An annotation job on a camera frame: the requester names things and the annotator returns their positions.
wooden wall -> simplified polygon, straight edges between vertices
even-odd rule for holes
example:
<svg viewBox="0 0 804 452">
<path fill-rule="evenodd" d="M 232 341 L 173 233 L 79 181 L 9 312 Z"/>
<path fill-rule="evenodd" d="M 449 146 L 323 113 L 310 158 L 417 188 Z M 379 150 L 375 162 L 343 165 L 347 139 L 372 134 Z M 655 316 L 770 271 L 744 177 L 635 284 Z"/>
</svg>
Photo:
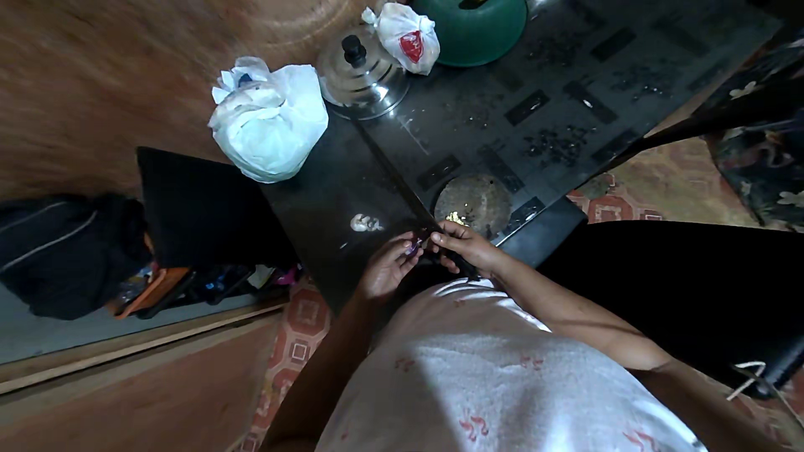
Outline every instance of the wooden wall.
<svg viewBox="0 0 804 452">
<path fill-rule="evenodd" d="M 227 159 L 210 88 L 240 55 L 313 63 L 371 0 L 8 0 L 0 199 L 136 195 L 135 146 Z"/>
<path fill-rule="evenodd" d="M 0 397 L 7 452 L 222 452 L 248 432 L 279 315 Z"/>
</svg>

knotted plastic bag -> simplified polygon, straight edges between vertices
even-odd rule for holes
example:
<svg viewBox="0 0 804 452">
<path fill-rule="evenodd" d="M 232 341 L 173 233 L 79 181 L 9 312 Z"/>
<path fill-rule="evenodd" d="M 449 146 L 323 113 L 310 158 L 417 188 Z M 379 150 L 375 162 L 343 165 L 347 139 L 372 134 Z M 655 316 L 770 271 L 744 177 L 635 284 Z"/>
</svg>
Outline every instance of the knotted plastic bag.
<svg viewBox="0 0 804 452">
<path fill-rule="evenodd" d="M 270 72 L 263 60 L 245 56 L 218 83 L 207 125 L 224 154 L 257 182 L 295 176 L 329 123 L 315 69 Z"/>
<path fill-rule="evenodd" d="M 385 50 L 399 60 L 403 68 L 416 74 L 430 73 L 441 53 L 435 22 L 399 3 L 383 5 L 379 17 L 366 8 L 361 17 L 374 26 Z"/>
</svg>

green lid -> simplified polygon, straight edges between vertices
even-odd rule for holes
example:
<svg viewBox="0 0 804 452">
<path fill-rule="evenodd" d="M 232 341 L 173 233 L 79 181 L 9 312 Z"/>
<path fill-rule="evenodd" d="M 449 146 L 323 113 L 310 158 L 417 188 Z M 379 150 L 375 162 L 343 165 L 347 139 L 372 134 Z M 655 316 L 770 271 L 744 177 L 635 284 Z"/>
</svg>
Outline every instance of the green lid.
<svg viewBox="0 0 804 452">
<path fill-rule="evenodd" d="M 438 63 L 479 66 L 505 55 L 527 21 L 524 0 L 413 0 L 411 7 L 436 23 Z"/>
</svg>

red logo on bag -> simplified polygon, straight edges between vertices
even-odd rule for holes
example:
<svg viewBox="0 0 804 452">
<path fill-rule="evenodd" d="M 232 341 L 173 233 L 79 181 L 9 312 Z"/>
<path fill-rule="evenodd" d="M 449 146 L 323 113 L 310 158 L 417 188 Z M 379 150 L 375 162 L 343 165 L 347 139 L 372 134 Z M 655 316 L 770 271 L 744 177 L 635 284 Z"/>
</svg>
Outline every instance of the red logo on bag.
<svg viewBox="0 0 804 452">
<path fill-rule="evenodd" d="M 421 41 L 421 31 L 411 31 L 400 38 L 402 52 L 413 63 L 418 63 L 421 54 L 425 53 L 425 44 Z"/>
</svg>

floor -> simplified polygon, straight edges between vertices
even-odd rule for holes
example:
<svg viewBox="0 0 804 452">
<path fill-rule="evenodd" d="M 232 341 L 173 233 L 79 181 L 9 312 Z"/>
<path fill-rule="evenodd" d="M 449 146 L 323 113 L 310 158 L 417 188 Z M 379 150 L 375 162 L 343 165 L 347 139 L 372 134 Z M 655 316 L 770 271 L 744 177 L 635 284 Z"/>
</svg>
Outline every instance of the floor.
<svg viewBox="0 0 804 452">
<path fill-rule="evenodd" d="M 3 344 L 0 364 L 250 306 L 258 301 L 253 295 L 241 295 L 216 306 L 200 303 L 166 309 L 147 320 L 134 316 L 118 320 L 105 308 L 75 320 L 59 320 L 31 314 L 28 305 L 0 284 L 0 343 Z"/>
<path fill-rule="evenodd" d="M 571 192 L 568 198 L 583 209 L 590 223 L 674 220 L 758 227 L 720 177 L 698 138 L 645 151 Z M 326 303 L 309 279 L 293 287 L 283 316 L 265 388 L 251 430 L 240 445 L 242 451 L 259 447 L 279 404 L 331 321 Z M 724 395 L 730 392 L 710 381 Z M 796 412 L 804 415 L 804 372 L 794 376 L 784 393 Z M 772 438 L 792 450 L 804 451 L 804 434 L 780 403 L 744 396 L 732 403 Z"/>
</svg>

